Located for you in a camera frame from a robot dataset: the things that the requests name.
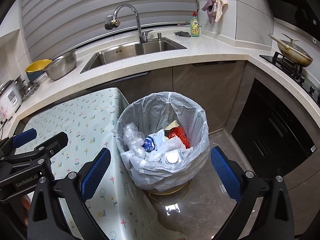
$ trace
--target plastic bottle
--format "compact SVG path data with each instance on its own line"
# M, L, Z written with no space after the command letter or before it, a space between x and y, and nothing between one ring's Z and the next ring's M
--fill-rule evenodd
M192 37L199 37L199 19L197 13L193 12L192 18L190 20L190 32Z

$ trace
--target window blind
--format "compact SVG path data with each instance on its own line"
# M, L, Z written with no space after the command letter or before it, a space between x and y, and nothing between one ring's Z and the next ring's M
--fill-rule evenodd
M21 27L32 59L52 58L107 34L107 15L123 3L137 9L141 25L188 22L196 11L196 0L20 0ZM129 8L122 8L118 19L118 29L136 26Z

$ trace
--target floral tablecloth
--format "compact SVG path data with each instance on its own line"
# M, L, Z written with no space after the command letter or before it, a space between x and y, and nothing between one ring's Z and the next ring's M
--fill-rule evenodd
M122 111L128 106L118 88L94 92L46 110L30 119L24 130L34 128L37 138L16 154L31 151L48 138L64 131L68 146L51 158L56 179L70 171L79 171L92 161L101 148L111 152L111 163L92 199L86 201L90 213L113 240L184 239L179 232L162 227L157 213L143 191L137 188L123 165L116 146L114 128ZM60 203L68 225L82 238L64 199Z

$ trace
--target faucet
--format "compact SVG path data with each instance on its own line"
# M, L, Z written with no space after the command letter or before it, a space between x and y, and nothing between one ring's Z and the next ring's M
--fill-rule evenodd
M117 19L117 16L118 16L118 12L119 10L122 8L122 7L128 7L130 8L133 12L134 12L134 15L136 16L136 19L137 19L137 26L138 26L138 33L139 33L139 40L140 40L140 43L141 44L144 44L144 43L147 43L148 42L148 33L153 31L153 30L149 30L149 31L146 31L146 32L142 32L141 30L141 23L140 23L140 17L139 17L139 14L138 14L138 11L135 7L133 7L131 4L128 4L128 3L125 3L125 4L122 4L120 6L118 6L115 11L113 12L113 15L109 15L106 19L106 22L105 22L105 29L106 30L112 30L112 29L115 29L117 28L119 25L120 25L120 21Z

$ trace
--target stainless steel sink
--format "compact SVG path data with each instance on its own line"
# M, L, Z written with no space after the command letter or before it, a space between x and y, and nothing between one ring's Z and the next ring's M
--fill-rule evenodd
M144 44L140 44L140 42L137 41L114 46L95 53L81 73L124 58L174 49L186 49L186 47L167 38L162 38L161 41L158 41L158 39L149 39L148 42Z

